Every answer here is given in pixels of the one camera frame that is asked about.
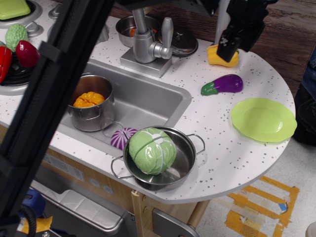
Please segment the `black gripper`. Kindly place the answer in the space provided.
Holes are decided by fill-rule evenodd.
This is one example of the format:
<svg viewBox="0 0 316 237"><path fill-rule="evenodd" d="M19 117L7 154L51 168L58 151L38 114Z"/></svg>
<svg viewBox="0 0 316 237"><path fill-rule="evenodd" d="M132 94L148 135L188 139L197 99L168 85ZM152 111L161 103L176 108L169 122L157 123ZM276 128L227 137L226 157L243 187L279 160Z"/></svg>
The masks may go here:
<svg viewBox="0 0 316 237"><path fill-rule="evenodd" d="M227 8L230 22L223 31L217 54L230 62L238 48L248 52L260 37L264 18L269 14L267 0L232 0Z"/></svg>

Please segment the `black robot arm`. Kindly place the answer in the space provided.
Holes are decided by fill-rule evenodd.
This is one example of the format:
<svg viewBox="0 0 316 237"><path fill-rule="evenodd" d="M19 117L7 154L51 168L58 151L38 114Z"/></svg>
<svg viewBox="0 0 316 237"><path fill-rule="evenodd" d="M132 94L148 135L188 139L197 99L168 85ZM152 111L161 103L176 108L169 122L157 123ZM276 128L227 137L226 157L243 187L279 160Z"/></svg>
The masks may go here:
<svg viewBox="0 0 316 237"><path fill-rule="evenodd" d="M0 146L0 223L18 211L115 1L67 0Z"/></svg>

